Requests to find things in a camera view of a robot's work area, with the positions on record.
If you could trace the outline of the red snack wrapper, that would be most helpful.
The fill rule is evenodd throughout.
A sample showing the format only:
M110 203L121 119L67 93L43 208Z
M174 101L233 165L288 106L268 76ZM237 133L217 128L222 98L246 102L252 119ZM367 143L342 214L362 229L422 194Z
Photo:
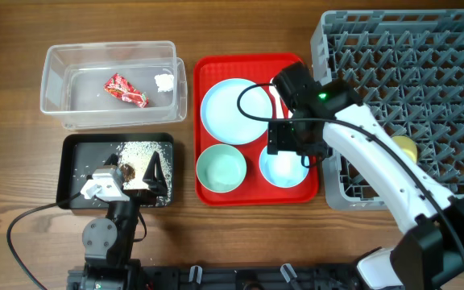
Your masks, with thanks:
M149 103L145 93L136 89L125 77L118 73L115 73L104 84L104 90L118 100L133 103L140 108L146 107Z

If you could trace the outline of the yellow cup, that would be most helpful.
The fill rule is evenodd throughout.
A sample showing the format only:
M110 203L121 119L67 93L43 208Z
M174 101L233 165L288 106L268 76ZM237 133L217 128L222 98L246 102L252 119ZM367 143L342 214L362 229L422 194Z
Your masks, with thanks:
M417 163L418 160L418 149L415 142L407 136L393 136L392 140L396 143L399 148L408 156L413 162Z

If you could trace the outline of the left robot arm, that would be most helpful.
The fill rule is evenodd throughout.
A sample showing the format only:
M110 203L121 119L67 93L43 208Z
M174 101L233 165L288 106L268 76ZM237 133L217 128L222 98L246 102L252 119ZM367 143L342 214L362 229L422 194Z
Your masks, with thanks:
M153 197L165 197L168 185L160 155L154 152L143 175L145 189L125 190L125 175L113 154L97 168L82 187L86 199L98 199L108 204L103 218L92 220L83 230L85 266L79 289L148 289L147 274L139 260L131 258L138 223L144 223L140 207Z

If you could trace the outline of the white tissue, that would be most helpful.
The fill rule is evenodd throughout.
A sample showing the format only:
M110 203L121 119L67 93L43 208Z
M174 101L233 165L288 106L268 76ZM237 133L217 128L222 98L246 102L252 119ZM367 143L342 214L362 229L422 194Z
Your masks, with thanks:
M154 79L159 93L166 93L174 90L175 77L172 74L159 74L156 75Z

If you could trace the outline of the green bowl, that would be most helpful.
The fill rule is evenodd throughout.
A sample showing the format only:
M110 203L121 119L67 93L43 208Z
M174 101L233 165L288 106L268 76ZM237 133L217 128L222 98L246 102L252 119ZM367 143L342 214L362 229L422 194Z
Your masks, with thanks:
M236 147L216 144L200 154L196 174L203 187L209 191L229 193L245 180L247 162Z

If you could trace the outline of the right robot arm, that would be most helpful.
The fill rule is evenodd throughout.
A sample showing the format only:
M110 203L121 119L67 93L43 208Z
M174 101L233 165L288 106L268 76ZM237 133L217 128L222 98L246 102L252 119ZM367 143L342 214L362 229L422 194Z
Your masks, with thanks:
M267 151L325 158L333 148L383 199L403 237L359 259L366 289L439 289L464 273L464 197L411 161L345 81L321 85L301 62L273 79L289 119L268 124Z

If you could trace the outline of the rice and food scraps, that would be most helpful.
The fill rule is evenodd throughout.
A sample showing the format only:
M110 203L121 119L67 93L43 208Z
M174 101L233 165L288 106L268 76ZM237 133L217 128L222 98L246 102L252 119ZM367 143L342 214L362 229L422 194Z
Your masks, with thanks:
M147 195L148 200L143 203L146 207L164 207L172 202L173 145L170 142L82 143L76 146L74 161L74 192L91 200L93 205L129 201L134 193ZM154 166L154 177L164 178L165 194L153 193L153 183L144 181L150 164Z

